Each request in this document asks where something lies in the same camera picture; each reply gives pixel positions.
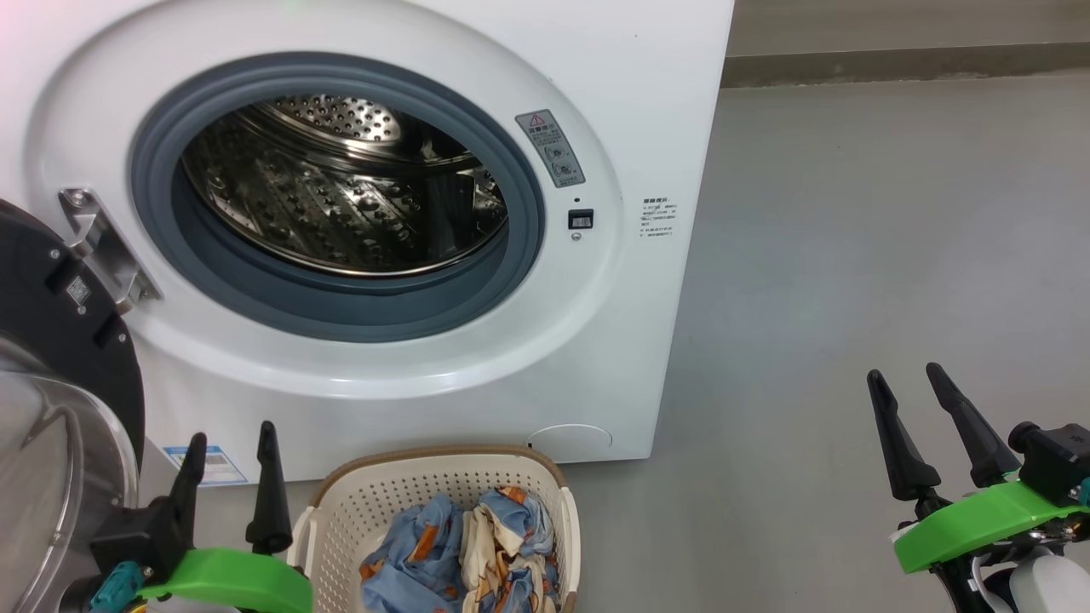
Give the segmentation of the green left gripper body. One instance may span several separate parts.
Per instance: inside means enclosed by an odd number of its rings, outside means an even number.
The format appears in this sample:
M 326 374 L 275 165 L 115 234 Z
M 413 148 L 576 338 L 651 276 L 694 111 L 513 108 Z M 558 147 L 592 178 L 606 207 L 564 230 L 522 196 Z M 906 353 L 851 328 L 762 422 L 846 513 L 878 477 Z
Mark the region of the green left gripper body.
M 195 548 L 165 582 L 146 585 L 140 598 L 175 596 L 255 612 L 312 612 L 310 579 L 280 558 L 237 548 Z

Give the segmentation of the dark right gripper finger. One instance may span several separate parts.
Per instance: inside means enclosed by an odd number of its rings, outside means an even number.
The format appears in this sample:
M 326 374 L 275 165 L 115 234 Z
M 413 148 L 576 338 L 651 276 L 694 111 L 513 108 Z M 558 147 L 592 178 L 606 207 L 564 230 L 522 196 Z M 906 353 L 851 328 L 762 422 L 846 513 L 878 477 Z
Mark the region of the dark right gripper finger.
M 1008 449 L 1003 438 L 978 412 L 974 404 L 950 380 L 941 364 L 927 364 L 927 377 L 937 396 L 938 406 L 950 414 L 959 438 L 971 462 L 971 480 L 977 488 L 1004 484 L 1018 473 L 1021 462 Z
M 892 497 L 897 501 L 919 501 L 933 496 L 941 484 L 938 471 L 924 462 L 915 442 L 904 430 L 898 402 L 879 370 L 867 374 L 867 388 L 875 412 L 875 424 Z

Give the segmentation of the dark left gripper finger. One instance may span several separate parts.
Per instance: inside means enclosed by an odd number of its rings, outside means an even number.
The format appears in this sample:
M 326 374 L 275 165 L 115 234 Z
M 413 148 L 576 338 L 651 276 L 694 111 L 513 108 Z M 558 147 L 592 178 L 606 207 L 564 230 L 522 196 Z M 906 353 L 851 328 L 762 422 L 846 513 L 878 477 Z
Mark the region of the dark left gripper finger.
M 246 542 L 253 553 L 272 556 L 287 551 L 295 539 L 293 539 L 293 522 L 284 486 L 284 469 L 277 428 L 271 421 L 264 421 L 261 424 L 256 458 L 261 462 L 261 478 L 258 478 L 255 510 L 246 528 Z
M 166 544 L 169 553 L 182 553 L 194 548 L 196 497 L 205 476 L 207 436 L 195 433 L 187 442 L 186 454 L 166 503 Z

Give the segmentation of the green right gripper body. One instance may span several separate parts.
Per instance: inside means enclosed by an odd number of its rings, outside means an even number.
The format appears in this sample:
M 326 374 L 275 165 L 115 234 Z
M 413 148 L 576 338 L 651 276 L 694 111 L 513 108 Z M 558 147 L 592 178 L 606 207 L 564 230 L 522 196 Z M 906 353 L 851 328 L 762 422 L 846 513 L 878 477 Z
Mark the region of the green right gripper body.
M 955 612 L 1086 612 L 1087 570 L 1065 555 L 1086 540 L 1086 505 L 1055 506 L 1013 481 L 915 501 L 892 550 L 905 575 L 938 579 Z

